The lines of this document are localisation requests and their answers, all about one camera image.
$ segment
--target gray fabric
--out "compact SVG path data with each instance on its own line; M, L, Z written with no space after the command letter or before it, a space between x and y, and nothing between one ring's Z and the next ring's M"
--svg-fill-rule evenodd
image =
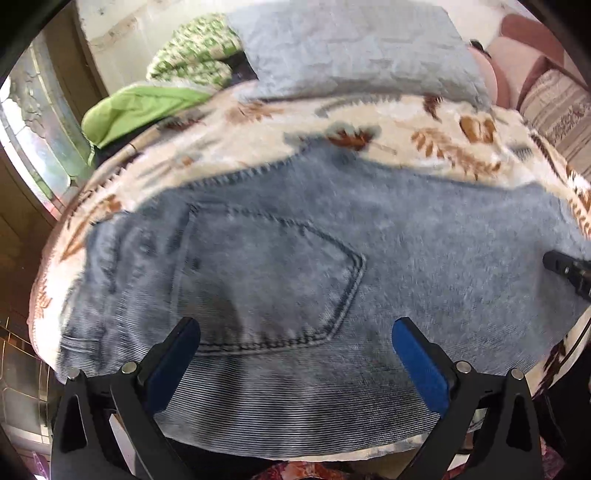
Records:
M407 0L292 0L228 15L259 83L250 99L345 93L490 99L447 12Z
M571 329L587 305L542 265L589 258L567 208L316 143L169 190L89 234L57 375L115 372L190 315L203 343L157 415L167 436L268 458L387 445L437 418L392 351L395 319L493 374Z

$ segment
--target floral blanket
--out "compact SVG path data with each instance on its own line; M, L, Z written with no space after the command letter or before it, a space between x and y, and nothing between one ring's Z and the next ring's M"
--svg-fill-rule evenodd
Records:
M538 182L567 199L581 231L591 236L591 187L529 127L517 111L476 111L432 96L356 95L344 98L242 104L243 83L208 103L146 130L96 170L52 233L30 300L30 338L39 356L56 364L67 322L67 295L85 265L93 223L196 179L271 163L323 137L391 167L513 189ZM424 192L429 202L429 192ZM527 373L533 394L559 379L587 343L591 309L565 339ZM365 459L421 445L427 434L394 445L307 460Z

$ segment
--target beige patterned pillow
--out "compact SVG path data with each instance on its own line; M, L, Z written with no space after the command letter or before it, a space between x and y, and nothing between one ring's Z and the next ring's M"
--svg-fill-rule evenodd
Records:
M558 70L548 70L526 95L521 115L591 180L591 95Z

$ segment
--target denim fabric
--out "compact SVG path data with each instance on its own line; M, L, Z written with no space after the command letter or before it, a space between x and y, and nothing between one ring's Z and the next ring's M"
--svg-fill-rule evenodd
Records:
M541 187L473 186L312 144L166 191L96 225L63 315L57 375L139 361L178 320L202 344L163 432L216 452L329 455L428 431L389 339L409 316L452 360L532 368L586 308L546 271L589 258Z

